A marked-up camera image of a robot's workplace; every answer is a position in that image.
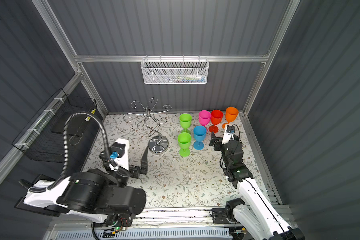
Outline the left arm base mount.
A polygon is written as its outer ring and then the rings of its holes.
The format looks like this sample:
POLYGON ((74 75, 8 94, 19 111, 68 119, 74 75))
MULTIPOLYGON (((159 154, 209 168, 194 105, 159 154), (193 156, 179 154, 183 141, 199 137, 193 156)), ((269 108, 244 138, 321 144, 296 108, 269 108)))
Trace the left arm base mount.
POLYGON ((92 223, 95 228, 100 227, 123 227, 127 228, 132 225, 133 219, 136 217, 135 214, 115 214, 115 215, 107 215, 105 220, 101 220, 100 223, 92 223))

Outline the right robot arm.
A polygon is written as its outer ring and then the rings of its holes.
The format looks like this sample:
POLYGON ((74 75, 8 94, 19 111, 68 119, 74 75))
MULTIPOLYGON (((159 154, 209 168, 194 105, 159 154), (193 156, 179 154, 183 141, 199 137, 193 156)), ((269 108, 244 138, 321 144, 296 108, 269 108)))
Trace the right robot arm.
POLYGON ((234 133, 222 138, 212 133, 210 146, 222 154, 220 167, 227 180, 244 197, 226 203, 226 218, 239 222, 255 240, 304 240, 299 228, 292 228, 260 190, 254 176, 243 163, 242 142, 234 133))

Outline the red wine glass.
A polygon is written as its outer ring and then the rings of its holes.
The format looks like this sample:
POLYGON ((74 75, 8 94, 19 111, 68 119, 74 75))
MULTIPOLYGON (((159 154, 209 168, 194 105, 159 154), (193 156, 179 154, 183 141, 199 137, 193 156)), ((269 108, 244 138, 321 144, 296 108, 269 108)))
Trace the red wine glass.
POLYGON ((220 111, 220 110, 213 110, 211 112, 211 123, 212 123, 212 126, 209 127, 209 131, 211 133, 217 133, 219 131, 219 128, 217 127, 218 124, 221 123, 222 119, 223 119, 223 112, 220 111))

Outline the blue wine glass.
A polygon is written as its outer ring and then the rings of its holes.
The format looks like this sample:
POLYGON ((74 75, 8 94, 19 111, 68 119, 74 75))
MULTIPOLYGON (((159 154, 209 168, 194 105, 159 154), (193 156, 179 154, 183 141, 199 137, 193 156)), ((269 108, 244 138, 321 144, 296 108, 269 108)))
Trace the blue wine glass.
POLYGON ((194 149, 202 150, 204 148, 204 139, 207 135, 207 129, 204 126, 196 126, 193 130, 194 133, 194 149))

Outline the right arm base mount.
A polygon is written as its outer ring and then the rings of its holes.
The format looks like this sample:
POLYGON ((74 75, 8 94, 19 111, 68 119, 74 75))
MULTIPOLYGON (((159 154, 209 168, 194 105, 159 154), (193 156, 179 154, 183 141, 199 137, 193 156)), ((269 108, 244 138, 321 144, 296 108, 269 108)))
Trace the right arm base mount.
POLYGON ((230 207, 225 208, 212 208, 209 211, 210 216, 213 219, 214 224, 235 224, 233 209, 230 207))

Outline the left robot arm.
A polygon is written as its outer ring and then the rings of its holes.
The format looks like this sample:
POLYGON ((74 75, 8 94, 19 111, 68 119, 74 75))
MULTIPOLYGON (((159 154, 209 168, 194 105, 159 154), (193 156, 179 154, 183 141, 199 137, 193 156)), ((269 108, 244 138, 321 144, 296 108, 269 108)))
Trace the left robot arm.
POLYGON ((16 209, 52 217, 75 215, 101 226, 128 224, 144 210, 146 192, 128 186, 131 177, 128 140, 117 139, 109 145, 102 121, 91 113, 76 112, 66 119, 63 144, 64 165, 58 179, 39 175, 31 183, 20 180, 27 194, 17 201, 14 206, 16 209), (103 163, 107 170, 89 169, 68 177, 68 130, 70 122, 80 115, 90 117, 99 125, 104 142, 103 163))

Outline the green wine glass back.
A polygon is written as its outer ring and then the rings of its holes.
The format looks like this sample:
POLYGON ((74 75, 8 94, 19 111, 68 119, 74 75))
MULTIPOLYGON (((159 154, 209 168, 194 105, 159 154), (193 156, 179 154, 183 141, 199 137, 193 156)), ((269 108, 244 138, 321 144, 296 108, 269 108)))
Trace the green wine glass back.
POLYGON ((190 145, 191 145, 192 137, 188 133, 180 133, 178 135, 178 144, 181 148, 179 150, 179 154, 181 157, 188 157, 190 155, 190 145))

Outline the orange wine glass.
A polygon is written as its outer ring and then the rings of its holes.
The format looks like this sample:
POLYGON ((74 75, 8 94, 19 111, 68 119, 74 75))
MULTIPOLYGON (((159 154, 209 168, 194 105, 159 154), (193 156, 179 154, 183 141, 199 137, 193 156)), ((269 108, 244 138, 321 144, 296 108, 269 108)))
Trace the orange wine glass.
POLYGON ((223 124, 222 126, 223 129, 225 129, 226 125, 231 124, 237 118, 238 114, 239 114, 238 109, 234 107, 228 107, 226 109, 226 116, 225 116, 227 122, 223 124))

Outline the pink wine glass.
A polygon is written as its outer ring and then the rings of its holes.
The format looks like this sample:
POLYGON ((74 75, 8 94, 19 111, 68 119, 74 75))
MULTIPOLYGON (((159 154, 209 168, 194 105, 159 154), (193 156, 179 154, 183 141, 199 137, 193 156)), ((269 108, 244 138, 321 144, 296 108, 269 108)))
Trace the pink wine glass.
POLYGON ((202 125, 203 127, 207 128, 207 125, 210 123, 211 120, 211 113, 209 111, 206 110, 202 110, 199 112, 199 123, 200 125, 202 125))

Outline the chrome wine glass rack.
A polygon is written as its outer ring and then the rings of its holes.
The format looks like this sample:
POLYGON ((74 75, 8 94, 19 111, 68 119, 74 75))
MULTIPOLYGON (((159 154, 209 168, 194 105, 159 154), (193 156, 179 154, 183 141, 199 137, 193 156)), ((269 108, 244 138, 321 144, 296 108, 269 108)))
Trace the chrome wine glass rack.
POLYGON ((169 112, 172 109, 171 105, 164 105, 163 111, 156 112, 155 107, 158 103, 158 98, 152 97, 149 99, 149 104, 145 107, 140 101, 132 101, 130 106, 132 109, 136 109, 138 105, 143 108, 143 112, 139 113, 127 113, 123 120, 126 123, 130 123, 134 116, 142 117, 141 120, 135 121, 138 130, 149 130, 148 150, 154 155, 160 155, 166 152, 169 148, 169 140, 160 132, 163 124, 168 120, 165 117, 159 118, 158 115, 169 112))

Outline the yellow-green wine glass front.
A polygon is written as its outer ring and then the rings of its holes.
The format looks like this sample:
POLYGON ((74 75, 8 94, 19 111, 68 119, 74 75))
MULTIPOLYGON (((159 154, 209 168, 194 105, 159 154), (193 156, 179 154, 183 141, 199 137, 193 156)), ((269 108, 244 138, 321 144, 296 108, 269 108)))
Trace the yellow-green wine glass front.
POLYGON ((188 133, 191 134, 190 130, 188 129, 192 123, 192 116, 190 114, 181 114, 179 116, 179 121, 183 130, 181 133, 188 133))

